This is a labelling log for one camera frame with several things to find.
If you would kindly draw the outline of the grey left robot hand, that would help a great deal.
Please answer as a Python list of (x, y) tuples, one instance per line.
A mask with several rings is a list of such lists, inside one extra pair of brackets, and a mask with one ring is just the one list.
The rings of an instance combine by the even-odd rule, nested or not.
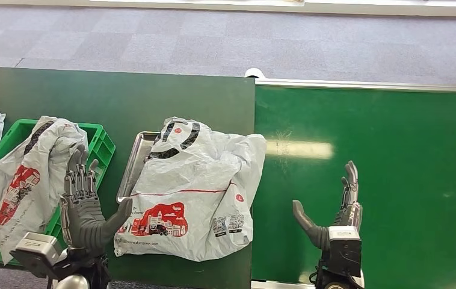
[(64, 193), (60, 196), (61, 229), (69, 248), (85, 249), (100, 256), (131, 215), (133, 201), (124, 199), (109, 219), (104, 218), (96, 191), (94, 170), (98, 160), (87, 167), (87, 158), (88, 151), (81, 144), (67, 163)]

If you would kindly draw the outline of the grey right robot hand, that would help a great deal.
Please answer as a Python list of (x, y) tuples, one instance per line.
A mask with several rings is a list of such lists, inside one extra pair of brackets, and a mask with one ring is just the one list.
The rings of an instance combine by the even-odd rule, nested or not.
[[(358, 170), (351, 160), (346, 163), (344, 168), (347, 176), (341, 178), (343, 184), (342, 202), (339, 211), (335, 215), (334, 223), (330, 227), (353, 226), (359, 230), (362, 221), (362, 206), (358, 202)], [(299, 200), (292, 201), (292, 212), (311, 243), (318, 249), (329, 250), (330, 238), (328, 227), (316, 225), (304, 212), (303, 205)]]

